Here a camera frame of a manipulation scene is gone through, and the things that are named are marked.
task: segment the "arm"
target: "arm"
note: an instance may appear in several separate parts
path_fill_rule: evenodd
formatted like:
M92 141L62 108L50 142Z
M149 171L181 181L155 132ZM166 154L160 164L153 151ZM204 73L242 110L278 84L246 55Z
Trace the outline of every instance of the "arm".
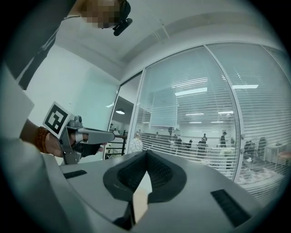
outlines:
M26 123L21 131L21 134L20 134L21 140L23 140L25 142L29 142L29 143L36 146L35 137L37 134L37 129L38 129L38 127L34 123L32 123L30 120L27 119ZM88 134L84 133L83 139L88 140ZM71 143L71 145L73 145L75 143L75 134L70 134L70 143ZM52 155L57 156L57 157L63 157L62 150L61 150L61 147L59 145L59 141L51 133L48 133L46 135L45 147L46 147L48 154L52 154ZM100 147L98 151L103 152L103 148Z
M21 140L35 145L35 136L37 134L37 128L38 127L34 123L27 119L20 134Z

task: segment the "black cable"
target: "black cable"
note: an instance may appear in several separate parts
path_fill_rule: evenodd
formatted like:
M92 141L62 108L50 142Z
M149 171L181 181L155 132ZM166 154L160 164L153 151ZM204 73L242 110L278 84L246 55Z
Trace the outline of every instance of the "black cable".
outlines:
M64 18L64 20L68 20L68 19L71 19L71 18L79 18L80 16L71 16L71 17L67 17L67 18Z

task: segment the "beaded bracelet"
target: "beaded bracelet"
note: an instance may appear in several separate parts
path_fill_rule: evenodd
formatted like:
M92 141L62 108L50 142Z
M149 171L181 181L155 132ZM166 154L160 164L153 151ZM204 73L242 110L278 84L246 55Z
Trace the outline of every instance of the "beaded bracelet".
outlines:
M35 145L40 150L40 152L47 153L45 147L45 138L49 131L44 127L38 127L35 136Z

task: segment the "glass wall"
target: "glass wall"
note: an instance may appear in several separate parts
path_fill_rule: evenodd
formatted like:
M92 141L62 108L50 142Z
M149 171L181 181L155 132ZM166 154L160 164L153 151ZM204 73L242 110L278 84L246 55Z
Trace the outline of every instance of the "glass wall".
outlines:
M245 152L237 182L265 205L277 196L289 170L289 158L280 152L291 145L290 83L262 46L224 43L208 47L229 76L242 112ZM283 64L282 53L271 51Z
M226 77L204 47L146 68L135 111L143 150L186 157L229 178L236 172L240 128Z
M222 43L178 53L146 68L131 138L138 135L142 150L236 176L264 206L279 196L290 170L288 80L288 55L269 47Z

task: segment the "white ceiling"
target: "white ceiling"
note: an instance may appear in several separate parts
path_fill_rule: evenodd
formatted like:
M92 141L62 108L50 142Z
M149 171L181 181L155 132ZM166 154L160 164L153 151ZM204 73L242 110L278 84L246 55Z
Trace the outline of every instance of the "white ceiling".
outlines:
M120 36L73 18L63 21L56 43L120 80L124 67L137 55L182 30L222 23L262 24L256 11L240 0L128 1L133 23Z

